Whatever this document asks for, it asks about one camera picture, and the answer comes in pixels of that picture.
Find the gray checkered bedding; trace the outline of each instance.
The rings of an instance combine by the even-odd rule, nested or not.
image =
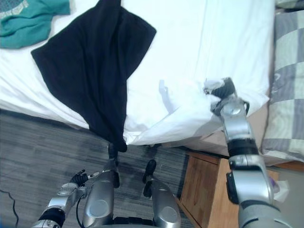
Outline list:
[[[285,9],[304,9],[304,0],[275,0],[275,3]]]
[[[262,153],[304,162],[304,10],[275,18],[275,74]]]

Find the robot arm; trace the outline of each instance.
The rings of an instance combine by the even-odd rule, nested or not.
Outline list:
[[[221,99],[211,111],[224,124],[231,169],[227,174],[228,197],[240,205],[239,227],[291,228],[273,206],[273,188],[247,121],[249,104],[237,96],[230,78],[225,78],[220,86],[209,84],[205,93]]]
[[[32,228],[62,228],[71,208],[80,198],[87,196],[87,188],[84,186],[84,183],[99,174],[97,172],[87,176],[84,171],[80,171],[69,183],[61,186],[57,195],[50,200],[46,209]]]

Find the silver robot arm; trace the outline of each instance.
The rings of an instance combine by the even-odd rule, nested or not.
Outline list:
[[[96,228],[112,223],[114,188],[119,188],[117,150],[108,146],[109,160],[102,173],[94,181],[85,204],[83,227]]]
[[[50,200],[46,209],[32,228],[62,228],[71,208],[80,198],[87,196],[87,188],[84,186],[84,183],[99,174],[97,172],[87,176],[84,171],[80,171],[69,183],[61,186],[57,191],[57,195]]]
[[[175,197],[170,188],[153,175],[155,168],[156,161],[150,160],[142,179],[145,183],[143,195],[152,197],[154,224],[161,228],[180,228],[181,215]]]
[[[231,169],[227,174],[228,197],[239,205],[239,227],[291,228],[273,205],[273,188],[247,121],[249,104],[237,96],[230,78],[220,86],[209,84],[205,93],[221,99],[211,111],[224,125]]]

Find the white bed sheet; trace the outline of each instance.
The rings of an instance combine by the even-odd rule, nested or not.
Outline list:
[[[97,0],[72,0],[71,15],[53,19],[51,36]],[[157,30],[127,81],[127,144],[154,144],[208,135],[220,126],[202,93],[206,79],[231,77],[250,113],[267,100],[273,0],[123,0]],[[31,50],[0,50],[0,108],[88,128],[47,89]]]

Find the gray carpet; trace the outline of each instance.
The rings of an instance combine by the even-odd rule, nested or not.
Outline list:
[[[58,188],[76,172],[101,170],[107,160],[107,145],[89,131],[1,110],[0,189],[9,191],[16,200],[18,227],[31,227]],[[129,146],[126,153],[119,154],[121,187],[115,189],[115,217],[152,219],[152,201],[143,196],[141,182],[146,163],[152,158],[158,163],[155,176],[180,195],[187,165],[183,149]],[[80,215],[84,204],[85,200],[80,203]],[[193,227],[181,215],[182,227]],[[0,193],[0,219],[14,227],[12,200],[4,193]],[[75,207],[63,227],[79,227]]]

